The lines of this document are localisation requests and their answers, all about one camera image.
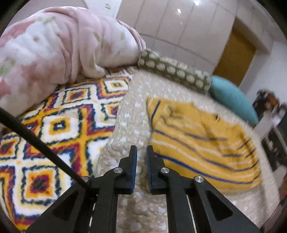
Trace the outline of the yellow striped knit sweater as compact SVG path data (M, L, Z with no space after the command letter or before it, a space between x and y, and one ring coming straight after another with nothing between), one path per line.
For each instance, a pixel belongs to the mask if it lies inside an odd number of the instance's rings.
M148 97L146 105L150 145L168 168L188 178L200 175L223 193L262 183L256 146L240 124L193 103Z

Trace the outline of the beige dotted quilt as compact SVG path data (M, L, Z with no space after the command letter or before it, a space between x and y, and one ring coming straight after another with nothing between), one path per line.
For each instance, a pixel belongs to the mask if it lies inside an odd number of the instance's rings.
M263 182L251 191L232 193L227 198L256 226L261 227L278 207L280 197L259 136L240 117L209 96L154 73L137 70L128 86L128 93L120 102L115 130L102 150L94 170L96 175L103 175L118 166L121 158L129 155L132 145L137 147L135 189L132 195L119 196L117 232L168 232L165 196L151 195L148 189L146 148L151 127L146 111L147 97L193 102L199 109L216 113L231 124L240 124L252 137L260 159Z

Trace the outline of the geometric patterned fleece blanket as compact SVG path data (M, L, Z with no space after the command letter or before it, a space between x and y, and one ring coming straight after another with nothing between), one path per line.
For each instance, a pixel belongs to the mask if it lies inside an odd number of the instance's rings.
M131 67L122 67L97 80L65 84L20 120L87 182L94 178L133 75ZM1 232L27 232L75 183L30 141L7 133L1 138Z

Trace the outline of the olive hedgehog bolster pillow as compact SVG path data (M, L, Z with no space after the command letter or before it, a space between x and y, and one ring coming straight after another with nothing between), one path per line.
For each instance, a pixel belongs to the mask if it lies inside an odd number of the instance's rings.
M206 71L193 69L176 59L146 49L138 59L141 69L156 73L169 80L178 82L201 94L207 94L212 85L212 75Z

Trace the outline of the cluttered white shelf unit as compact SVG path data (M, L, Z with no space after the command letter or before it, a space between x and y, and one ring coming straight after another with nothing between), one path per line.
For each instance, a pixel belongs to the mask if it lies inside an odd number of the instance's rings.
M280 187L286 174L286 102L280 102L274 92L260 89L253 107L259 118L254 130Z

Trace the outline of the brown wooden door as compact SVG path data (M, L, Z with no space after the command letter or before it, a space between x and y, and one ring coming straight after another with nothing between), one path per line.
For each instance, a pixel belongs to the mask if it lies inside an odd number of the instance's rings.
M232 29L213 74L240 86L255 52L256 47L242 33Z

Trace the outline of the pink floral comforter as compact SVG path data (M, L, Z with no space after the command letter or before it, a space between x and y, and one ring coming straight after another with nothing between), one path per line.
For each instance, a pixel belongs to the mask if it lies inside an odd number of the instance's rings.
M19 116L79 75L137 62L146 44L127 24L82 7L50 7L1 36L1 108Z

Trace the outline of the pale wardrobe doors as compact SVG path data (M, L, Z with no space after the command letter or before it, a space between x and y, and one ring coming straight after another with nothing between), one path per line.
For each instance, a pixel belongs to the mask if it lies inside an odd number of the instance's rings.
M122 1L117 19L132 26L147 47L212 73L238 30L257 49L273 48L256 1Z

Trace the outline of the teal corduroy pillow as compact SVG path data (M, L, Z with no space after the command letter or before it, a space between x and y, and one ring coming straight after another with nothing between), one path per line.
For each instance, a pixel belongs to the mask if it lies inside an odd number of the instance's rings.
M213 99L245 122L253 126L258 124L259 119L253 105L248 101L246 95L229 80L219 76L212 76L209 93Z

